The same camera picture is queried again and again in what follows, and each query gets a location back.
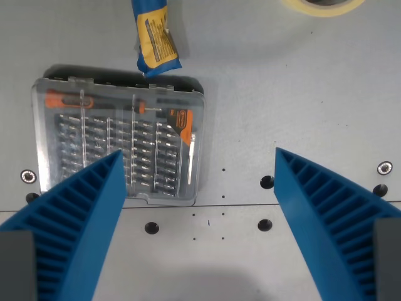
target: orange screwdriver handle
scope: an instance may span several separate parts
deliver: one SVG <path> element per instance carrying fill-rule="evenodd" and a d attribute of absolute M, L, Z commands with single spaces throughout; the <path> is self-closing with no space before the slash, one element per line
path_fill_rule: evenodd
<path fill-rule="evenodd" d="M 137 100 L 133 107 L 133 111 L 137 114 L 144 114 L 145 113 L 145 102 L 143 100 Z"/>
<path fill-rule="evenodd" d="M 77 94 L 62 93 L 54 90 L 48 90 L 46 92 L 46 97 L 44 100 L 48 108 L 80 108 L 81 98 Z M 83 107 L 92 108 L 93 97 L 84 96 L 83 97 Z"/>

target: plastic case lid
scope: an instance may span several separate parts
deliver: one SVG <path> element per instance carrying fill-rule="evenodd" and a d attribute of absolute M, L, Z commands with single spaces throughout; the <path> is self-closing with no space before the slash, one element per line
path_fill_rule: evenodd
<path fill-rule="evenodd" d="M 32 96 L 41 192 L 121 149 L 127 200 L 195 203 L 203 94 L 41 78 Z"/>

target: screw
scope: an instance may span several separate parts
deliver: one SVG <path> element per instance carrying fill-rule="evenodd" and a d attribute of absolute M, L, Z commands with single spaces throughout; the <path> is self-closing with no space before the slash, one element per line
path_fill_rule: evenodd
<path fill-rule="evenodd" d="M 384 161 L 377 166 L 377 172 L 382 176 L 389 174 L 393 169 L 393 164 L 389 161 Z"/>
<path fill-rule="evenodd" d="M 36 182 L 36 174 L 29 169 L 25 169 L 21 172 L 21 180 L 26 184 L 32 184 Z"/>

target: clear plastic case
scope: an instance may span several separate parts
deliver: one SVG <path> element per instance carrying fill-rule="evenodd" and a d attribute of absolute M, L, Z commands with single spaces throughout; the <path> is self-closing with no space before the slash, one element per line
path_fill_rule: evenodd
<path fill-rule="evenodd" d="M 128 199 L 194 204 L 203 94 L 41 78 L 32 95 L 41 192 L 121 149 Z"/>

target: yellow label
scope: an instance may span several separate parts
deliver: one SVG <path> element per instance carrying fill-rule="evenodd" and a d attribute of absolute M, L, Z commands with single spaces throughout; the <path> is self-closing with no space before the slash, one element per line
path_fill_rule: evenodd
<path fill-rule="evenodd" d="M 167 6 L 137 18 L 143 58 L 147 66 L 156 68 L 178 57 L 166 28 Z"/>

